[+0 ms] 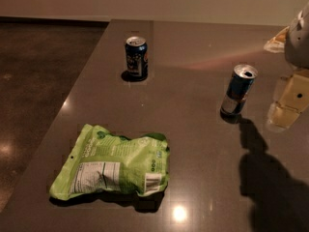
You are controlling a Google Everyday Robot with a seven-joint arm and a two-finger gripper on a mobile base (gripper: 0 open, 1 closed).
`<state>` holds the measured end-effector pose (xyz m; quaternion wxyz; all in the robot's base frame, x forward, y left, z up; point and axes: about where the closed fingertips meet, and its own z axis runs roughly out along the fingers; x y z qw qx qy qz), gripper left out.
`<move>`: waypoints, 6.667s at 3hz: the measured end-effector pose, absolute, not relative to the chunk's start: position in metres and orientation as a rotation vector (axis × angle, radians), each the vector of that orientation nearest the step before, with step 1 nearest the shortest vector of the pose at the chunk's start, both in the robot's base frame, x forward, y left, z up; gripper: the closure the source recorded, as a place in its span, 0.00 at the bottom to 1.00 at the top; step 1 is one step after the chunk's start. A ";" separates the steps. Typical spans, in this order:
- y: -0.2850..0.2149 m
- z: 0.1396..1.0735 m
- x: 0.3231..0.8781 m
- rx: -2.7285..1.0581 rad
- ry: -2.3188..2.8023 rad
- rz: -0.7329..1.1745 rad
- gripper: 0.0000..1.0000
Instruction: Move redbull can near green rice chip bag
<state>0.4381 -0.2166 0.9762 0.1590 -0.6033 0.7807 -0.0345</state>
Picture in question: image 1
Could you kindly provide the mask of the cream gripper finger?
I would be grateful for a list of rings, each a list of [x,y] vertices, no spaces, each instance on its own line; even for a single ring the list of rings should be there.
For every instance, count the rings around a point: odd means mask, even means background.
[[[284,53],[286,36],[289,31],[289,27],[285,27],[278,32],[274,37],[268,40],[264,45],[264,50],[271,53]]]
[[[281,76],[275,86],[267,127],[274,132],[287,130],[309,106],[309,70],[298,69]]]

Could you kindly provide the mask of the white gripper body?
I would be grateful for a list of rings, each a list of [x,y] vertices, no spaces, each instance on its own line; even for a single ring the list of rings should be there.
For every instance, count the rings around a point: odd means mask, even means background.
[[[309,2],[290,24],[285,41],[285,59],[296,68],[309,69]]]

